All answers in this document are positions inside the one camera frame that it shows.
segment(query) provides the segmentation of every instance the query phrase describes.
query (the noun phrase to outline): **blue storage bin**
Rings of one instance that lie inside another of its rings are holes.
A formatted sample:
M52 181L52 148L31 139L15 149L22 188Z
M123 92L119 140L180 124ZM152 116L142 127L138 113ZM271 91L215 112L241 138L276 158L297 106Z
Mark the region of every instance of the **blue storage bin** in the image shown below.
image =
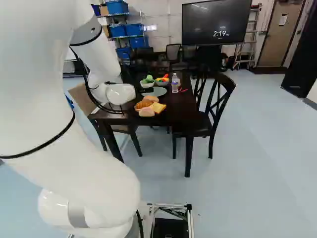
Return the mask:
M93 5L93 4L91 4L91 6L92 6L93 9L94 9L95 15L96 15L96 16L100 16L100 15L101 15L101 13L100 13L100 6L99 6L99 5Z
M129 59L131 54L131 48L130 47L124 47L124 48L117 48L115 49L117 51L117 55L120 59Z
M129 12L128 4L123 0L107 1L106 5L109 14Z
M142 27L143 27L143 25L140 23L125 25L125 30L127 32L127 36L143 35Z
M110 31L112 34L112 37L116 36L125 36L125 27L122 24L119 25L110 25Z
M138 48L138 47L149 47L149 38L145 36L145 44L143 37L135 37L130 39L130 47Z

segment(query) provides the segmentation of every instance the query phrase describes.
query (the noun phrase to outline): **green vegetable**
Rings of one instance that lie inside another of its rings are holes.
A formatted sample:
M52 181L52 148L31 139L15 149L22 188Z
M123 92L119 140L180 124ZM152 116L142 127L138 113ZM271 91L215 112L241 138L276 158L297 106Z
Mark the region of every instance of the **green vegetable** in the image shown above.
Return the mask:
M147 79L147 78L145 78L145 79L143 79L142 81L141 81L141 83L153 83L154 82L154 80L152 79Z
M147 79L148 79L148 80L153 80L153 76L150 75L150 74L148 74Z

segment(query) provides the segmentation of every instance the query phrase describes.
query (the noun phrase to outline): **cheese slice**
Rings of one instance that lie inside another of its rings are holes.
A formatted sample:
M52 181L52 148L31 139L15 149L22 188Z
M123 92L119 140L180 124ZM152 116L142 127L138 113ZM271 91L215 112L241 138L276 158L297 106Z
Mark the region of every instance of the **cheese slice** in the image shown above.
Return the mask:
M149 108L152 108L156 114L160 114L162 111L164 111L166 105L154 102L152 105L149 106Z

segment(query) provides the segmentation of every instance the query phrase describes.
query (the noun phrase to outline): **bowl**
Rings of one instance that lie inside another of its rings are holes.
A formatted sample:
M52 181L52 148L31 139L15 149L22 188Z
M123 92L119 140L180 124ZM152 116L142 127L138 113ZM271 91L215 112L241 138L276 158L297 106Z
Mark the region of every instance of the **bowl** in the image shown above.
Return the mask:
M140 81L140 85L142 88L151 88L154 86L154 81L152 83L142 83L142 81Z
M168 85L168 83L169 83L169 79L168 79L168 78L167 78L167 79L168 79L167 82L159 82L160 79L162 79L162 78L157 78L157 79L155 80L155 83L157 84L157 86L165 87L165 86Z

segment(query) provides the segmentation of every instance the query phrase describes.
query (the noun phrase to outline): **plate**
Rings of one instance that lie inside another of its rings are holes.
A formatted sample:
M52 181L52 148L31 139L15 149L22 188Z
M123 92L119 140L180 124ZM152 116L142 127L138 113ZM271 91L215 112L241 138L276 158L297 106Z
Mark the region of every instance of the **plate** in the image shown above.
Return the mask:
M154 96L154 97L160 97L163 96L164 94L167 93L167 89L166 88L162 88L162 87L153 87L153 92L152 93L142 93L142 96Z

